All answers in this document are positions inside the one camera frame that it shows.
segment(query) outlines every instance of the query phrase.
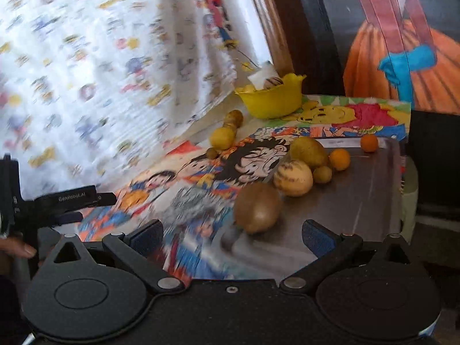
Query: yellow bowl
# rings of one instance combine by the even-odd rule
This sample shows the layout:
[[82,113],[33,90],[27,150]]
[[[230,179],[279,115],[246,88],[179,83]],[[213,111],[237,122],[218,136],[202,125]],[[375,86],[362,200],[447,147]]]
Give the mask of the yellow bowl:
[[260,119],[280,118],[295,112],[302,106],[302,82],[305,75],[287,74],[283,83],[271,89],[256,91],[253,86],[237,88],[249,113]]

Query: painted figure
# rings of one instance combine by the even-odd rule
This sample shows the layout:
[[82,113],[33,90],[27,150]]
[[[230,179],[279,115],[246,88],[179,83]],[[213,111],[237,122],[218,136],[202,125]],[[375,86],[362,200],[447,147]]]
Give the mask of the painted figure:
[[428,26],[419,0],[360,2],[366,21],[348,55],[346,95],[460,114],[460,44]]

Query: orange fruit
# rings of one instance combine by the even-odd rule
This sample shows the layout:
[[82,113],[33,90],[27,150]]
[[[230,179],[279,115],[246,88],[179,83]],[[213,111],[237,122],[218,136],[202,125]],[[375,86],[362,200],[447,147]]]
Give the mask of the orange fruit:
[[345,149],[334,149],[329,155],[331,166],[337,171],[344,171],[350,165],[350,153]]
[[373,153],[379,148],[379,140],[376,135],[364,135],[361,137],[360,145],[366,153]]

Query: screw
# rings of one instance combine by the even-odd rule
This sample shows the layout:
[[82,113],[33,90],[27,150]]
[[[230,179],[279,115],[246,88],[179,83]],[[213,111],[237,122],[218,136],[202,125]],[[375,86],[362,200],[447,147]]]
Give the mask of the screw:
[[180,280],[175,277],[164,277],[158,280],[157,284],[161,289],[174,289],[180,285]]
[[236,293],[238,291],[237,287],[228,287],[226,289],[227,293]]
[[283,281],[283,284],[291,289],[301,289],[305,287],[307,282],[302,279],[301,277],[288,277],[286,280]]

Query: metal tray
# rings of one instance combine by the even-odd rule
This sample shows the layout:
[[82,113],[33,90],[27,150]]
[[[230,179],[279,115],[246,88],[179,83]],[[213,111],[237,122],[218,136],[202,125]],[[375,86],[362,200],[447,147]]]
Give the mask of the metal tray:
[[[332,182],[315,184],[305,196],[283,196],[283,209],[275,227],[249,236],[233,224],[222,228],[213,248],[228,262],[249,269],[260,277],[281,280],[316,257],[302,242],[301,228],[306,219],[316,220],[333,232],[358,234],[365,241],[381,241],[399,232],[401,206],[401,158],[399,144],[379,138],[379,149],[366,154],[359,138],[317,139],[328,152],[347,149],[351,165],[336,172]],[[289,153],[279,164],[289,160]],[[271,182],[277,168],[264,182]]]

